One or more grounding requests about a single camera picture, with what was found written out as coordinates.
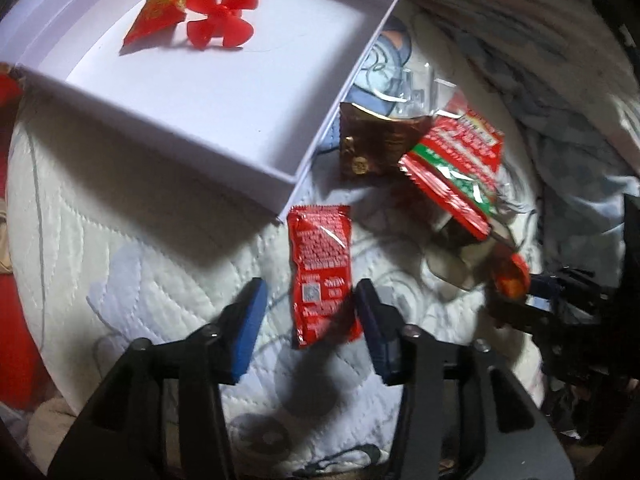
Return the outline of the white open gift box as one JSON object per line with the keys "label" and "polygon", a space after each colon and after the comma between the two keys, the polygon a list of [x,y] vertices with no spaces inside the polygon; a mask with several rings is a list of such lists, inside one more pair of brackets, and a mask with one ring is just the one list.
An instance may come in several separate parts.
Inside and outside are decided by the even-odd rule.
{"label": "white open gift box", "polygon": [[18,0],[1,58],[38,87],[284,216],[398,0],[259,0],[242,47],[177,26],[125,47],[145,0]]}

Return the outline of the dark brown snack wrapper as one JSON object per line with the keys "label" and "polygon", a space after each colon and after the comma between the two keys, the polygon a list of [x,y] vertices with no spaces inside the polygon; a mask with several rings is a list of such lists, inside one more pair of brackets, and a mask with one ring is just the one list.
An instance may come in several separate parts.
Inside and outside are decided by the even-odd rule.
{"label": "dark brown snack wrapper", "polygon": [[340,168],[344,179],[387,177],[430,130],[431,116],[393,118],[355,103],[340,105]]}

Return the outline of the small red sachet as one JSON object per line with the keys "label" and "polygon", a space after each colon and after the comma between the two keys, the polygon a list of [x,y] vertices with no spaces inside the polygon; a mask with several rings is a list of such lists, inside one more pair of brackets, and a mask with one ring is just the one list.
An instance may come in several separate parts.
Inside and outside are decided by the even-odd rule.
{"label": "small red sachet", "polygon": [[352,305],[352,219],[346,205],[295,206],[288,213],[295,345],[361,335]]}

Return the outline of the white quilted cartoon bedspread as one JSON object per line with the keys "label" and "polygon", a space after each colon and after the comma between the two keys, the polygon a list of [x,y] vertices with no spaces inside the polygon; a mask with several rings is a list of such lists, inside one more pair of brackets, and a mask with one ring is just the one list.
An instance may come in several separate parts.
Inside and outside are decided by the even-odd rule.
{"label": "white quilted cartoon bedspread", "polygon": [[338,109],[277,216],[30,84],[12,133],[10,256],[55,385],[28,445],[52,479],[476,474],[534,426],[539,350],[487,303],[539,268],[539,184],[514,121],[414,3],[427,118]]}

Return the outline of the red propeller fan blade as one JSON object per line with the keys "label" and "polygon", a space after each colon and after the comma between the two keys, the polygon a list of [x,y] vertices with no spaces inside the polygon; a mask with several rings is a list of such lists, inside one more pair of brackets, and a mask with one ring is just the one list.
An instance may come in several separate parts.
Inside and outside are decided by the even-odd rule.
{"label": "red propeller fan blade", "polygon": [[203,50],[213,39],[223,48],[237,48],[254,35],[254,27],[242,18],[253,11],[259,0],[186,0],[186,10],[202,14],[201,20],[186,23],[186,36],[194,48]]}

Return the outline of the red pyramid candy packet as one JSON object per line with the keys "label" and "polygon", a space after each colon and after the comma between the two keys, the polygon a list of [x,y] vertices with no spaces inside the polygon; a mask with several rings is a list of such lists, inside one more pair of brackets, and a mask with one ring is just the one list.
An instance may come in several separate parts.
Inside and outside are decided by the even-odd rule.
{"label": "red pyramid candy packet", "polygon": [[122,40],[122,45],[129,47],[135,41],[171,28],[185,19],[186,0],[146,0]]}

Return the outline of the clear plastic packaging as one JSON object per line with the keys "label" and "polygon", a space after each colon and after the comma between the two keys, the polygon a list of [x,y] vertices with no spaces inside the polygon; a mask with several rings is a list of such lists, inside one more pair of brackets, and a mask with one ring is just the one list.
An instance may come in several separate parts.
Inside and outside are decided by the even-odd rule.
{"label": "clear plastic packaging", "polygon": [[430,63],[425,63],[420,72],[408,67],[391,70],[378,63],[366,71],[366,81],[378,100],[390,104],[387,114],[390,118],[460,116],[458,112],[452,112],[448,105],[458,86],[437,77]]}

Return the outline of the red leather chair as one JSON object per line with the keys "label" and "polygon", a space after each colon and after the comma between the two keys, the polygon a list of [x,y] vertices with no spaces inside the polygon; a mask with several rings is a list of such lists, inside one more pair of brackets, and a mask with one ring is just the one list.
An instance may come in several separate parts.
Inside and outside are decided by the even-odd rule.
{"label": "red leather chair", "polygon": [[49,376],[25,321],[9,254],[9,150],[23,90],[1,64],[1,402],[14,410],[30,411],[44,397]]}

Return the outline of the large red spicy snack bag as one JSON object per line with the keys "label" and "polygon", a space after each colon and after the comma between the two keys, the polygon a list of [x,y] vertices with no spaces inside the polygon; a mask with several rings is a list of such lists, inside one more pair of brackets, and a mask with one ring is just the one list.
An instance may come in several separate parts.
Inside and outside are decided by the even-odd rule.
{"label": "large red spicy snack bag", "polygon": [[472,236],[486,240],[497,213],[503,144],[503,133],[456,91],[398,167]]}

